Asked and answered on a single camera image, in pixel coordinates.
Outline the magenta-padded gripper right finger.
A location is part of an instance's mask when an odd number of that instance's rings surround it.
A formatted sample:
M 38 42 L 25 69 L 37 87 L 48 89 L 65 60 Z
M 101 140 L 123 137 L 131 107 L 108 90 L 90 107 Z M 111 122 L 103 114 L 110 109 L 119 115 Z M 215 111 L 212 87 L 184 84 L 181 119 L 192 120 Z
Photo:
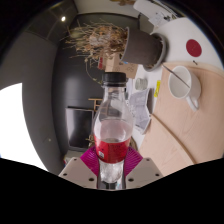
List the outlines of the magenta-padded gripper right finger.
M 151 158 L 143 158 L 133 148 L 128 149 L 123 174 L 126 189 L 140 188 L 163 177 Z

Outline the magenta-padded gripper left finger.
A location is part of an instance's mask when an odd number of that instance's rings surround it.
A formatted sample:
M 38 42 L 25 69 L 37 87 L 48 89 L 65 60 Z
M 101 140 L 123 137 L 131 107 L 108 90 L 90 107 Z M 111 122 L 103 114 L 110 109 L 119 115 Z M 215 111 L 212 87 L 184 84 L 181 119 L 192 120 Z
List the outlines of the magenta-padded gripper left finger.
M 81 157 L 72 157 L 59 176 L 78 186 L 96 189 L 99 170 L 95 147 L 91 147 Z

